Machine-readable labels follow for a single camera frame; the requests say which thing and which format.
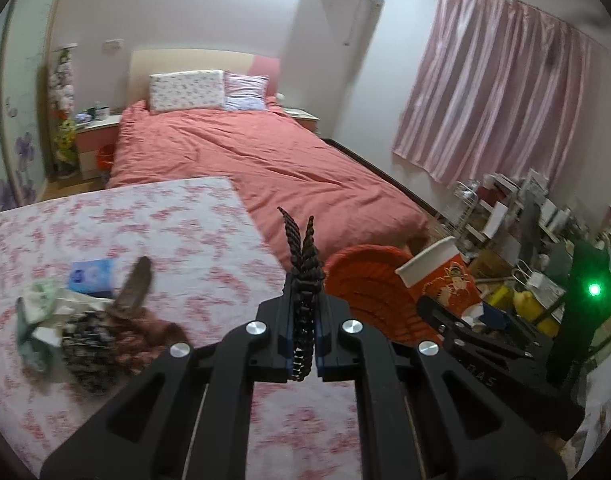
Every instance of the yellow container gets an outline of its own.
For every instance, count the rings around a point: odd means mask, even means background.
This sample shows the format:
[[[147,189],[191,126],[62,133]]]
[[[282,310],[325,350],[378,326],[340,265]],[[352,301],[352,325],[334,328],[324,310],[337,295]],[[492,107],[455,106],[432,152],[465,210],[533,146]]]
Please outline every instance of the yellow container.
[[[507,285],[500,286],[485,302],[494,308],[507,312],[512,305],[514,291]]]
[[[545,310],[529,290],[514,293],[514,308],[519,316],[528,321],[535,320]],[[537,329],[546,336],[555,337],[559,333],[559,324],[548,316],[537,325]]]

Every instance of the pink curtain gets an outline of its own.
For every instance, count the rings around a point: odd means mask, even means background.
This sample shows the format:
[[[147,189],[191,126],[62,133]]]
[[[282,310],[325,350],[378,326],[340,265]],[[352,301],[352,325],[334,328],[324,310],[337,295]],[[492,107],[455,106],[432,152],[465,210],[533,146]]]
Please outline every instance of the pink curtain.
[[[559,175],[591,40],[516,0],[439,0],[393,151],[443,184],[534,168]]]

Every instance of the paper cup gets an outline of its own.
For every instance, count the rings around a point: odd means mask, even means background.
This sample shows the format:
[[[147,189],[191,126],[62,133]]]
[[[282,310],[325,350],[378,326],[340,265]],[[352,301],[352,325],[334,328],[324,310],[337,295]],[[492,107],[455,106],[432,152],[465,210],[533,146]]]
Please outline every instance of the paper cup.
[[[457,316],[481,302],[455,237],[439,240],[394,272],[408,287],[414,301],[429,296]]]

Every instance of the striped pillow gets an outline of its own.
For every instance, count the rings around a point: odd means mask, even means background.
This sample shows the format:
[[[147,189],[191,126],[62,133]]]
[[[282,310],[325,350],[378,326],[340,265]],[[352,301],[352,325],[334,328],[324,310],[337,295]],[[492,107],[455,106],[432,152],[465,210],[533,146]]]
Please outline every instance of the striped pillow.
[[[265,75],[226,72],[225,110],[267,110],[265,94],[270,79]]]

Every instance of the mattress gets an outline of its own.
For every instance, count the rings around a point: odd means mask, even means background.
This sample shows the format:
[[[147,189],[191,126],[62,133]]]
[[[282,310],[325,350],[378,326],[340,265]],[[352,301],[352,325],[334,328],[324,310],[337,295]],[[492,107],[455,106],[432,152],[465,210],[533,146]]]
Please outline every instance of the mattress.
[[[51,200],[0,213],[0,431],[35,474],[107,399],[67,373],[24,369],[15,301],[33,280],[67,280],[70,263],[115,258],[121,286],[138,257],[153,260],[145,306],[195,346],[218,342],[281,294],[285,272],[226,178],[176,180]],[[246,478],[354,479],[359,432],[351,383],[257,384]]]
[[[231,180],[286,269],[278,206],[303,228],[315,217],[323,260],[352,245],[400,246],[426,235],[427,215],[415,203],[301,127],[273,98],[268,111],[152,114],[140,101],[124,112],[111,187],[216,175]]]

